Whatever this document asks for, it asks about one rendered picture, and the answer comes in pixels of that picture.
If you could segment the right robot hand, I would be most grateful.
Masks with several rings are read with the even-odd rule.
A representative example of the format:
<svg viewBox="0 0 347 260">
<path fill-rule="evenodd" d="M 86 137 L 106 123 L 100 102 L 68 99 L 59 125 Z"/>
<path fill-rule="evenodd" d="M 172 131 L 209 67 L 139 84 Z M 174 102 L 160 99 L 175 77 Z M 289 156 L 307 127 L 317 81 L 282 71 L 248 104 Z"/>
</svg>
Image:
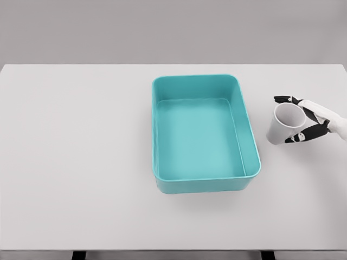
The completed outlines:
<svg viewBox="0 0 347 260">
<path fill-rule="evenodd" d="M 301 130 L 299 133 L 285 140 L 285 143 L 306 142 L 320 138 L 328 133 L 336 133 L 336 123 L 339 114 L 321 106 L 315 102 L 305 99 L 297 99 L 294 96 L 278 95 L 274 96 L 274 101 L 280 103 L 293 103 L 299 106 L 305 115 L 316 122 L 315 125 Z"/>
</svg>

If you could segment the white paper cup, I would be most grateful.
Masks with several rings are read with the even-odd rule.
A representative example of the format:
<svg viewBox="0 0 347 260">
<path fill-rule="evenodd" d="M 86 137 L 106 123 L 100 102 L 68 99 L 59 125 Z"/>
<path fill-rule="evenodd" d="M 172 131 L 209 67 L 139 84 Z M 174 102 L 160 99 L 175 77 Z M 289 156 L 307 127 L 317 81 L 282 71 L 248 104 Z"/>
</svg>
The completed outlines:
<svg viewBox="0 0 347 260">
<path fill-rule="evenodd" d="M 280 103 L 274 108 L 272 121 L 266 134 L 267 140 L 274 145 L 282 144 L 305 122 L 306 115 L 299 106 L 293 103 Z"/>
</svg>

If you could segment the teal plastic basket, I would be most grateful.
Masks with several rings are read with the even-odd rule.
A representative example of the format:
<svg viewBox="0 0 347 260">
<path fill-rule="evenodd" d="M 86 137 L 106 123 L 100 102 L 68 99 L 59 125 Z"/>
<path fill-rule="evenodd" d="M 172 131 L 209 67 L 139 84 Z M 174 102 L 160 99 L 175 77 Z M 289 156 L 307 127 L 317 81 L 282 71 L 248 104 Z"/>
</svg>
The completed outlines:
<svg viewBox="0 0 347 260">
<path fill-rule="evenodd" d="M 166 194 L 241 191 L 261 160 L 240 84 L 229 74 L 152 83 L 152 172 Z"/>
</svg>

